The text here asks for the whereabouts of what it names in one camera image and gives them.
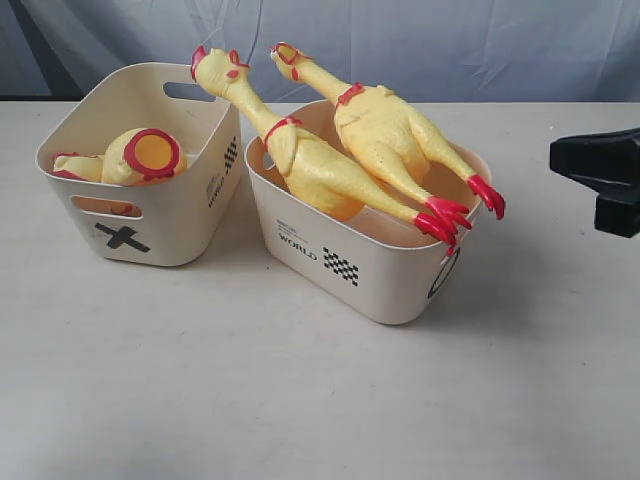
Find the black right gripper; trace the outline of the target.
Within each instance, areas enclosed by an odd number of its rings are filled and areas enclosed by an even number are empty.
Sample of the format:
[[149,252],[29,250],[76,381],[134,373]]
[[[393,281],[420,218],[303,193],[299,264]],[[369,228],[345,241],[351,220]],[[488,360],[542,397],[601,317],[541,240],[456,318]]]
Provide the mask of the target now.
[[639,233],[639,129],[567,136],[549,145],[550,169],[598,192],[594,227]]

